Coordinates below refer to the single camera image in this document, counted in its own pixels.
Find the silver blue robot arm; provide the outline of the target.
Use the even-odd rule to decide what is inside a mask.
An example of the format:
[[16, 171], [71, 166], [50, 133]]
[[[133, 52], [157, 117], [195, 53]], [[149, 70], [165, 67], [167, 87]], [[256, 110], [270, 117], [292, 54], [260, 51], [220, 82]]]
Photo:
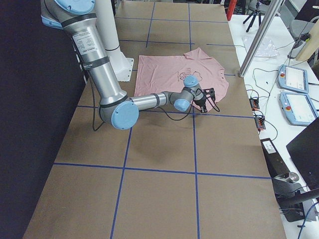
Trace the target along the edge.
[[42, 0], [44, 25], [63, 30], [73, 41], [80, 62], [100, 95], [99, 116], [116, 129], [135, 125], [139, 112], [167, 104], [184, 112], [191, 104], [207, 111], [207, 97], [194, 76], [184, 80], [181, 92], [153, 93], [128, 97], [119, 81], [129, 79], [133, 59], [121, 52], [110, 0]]

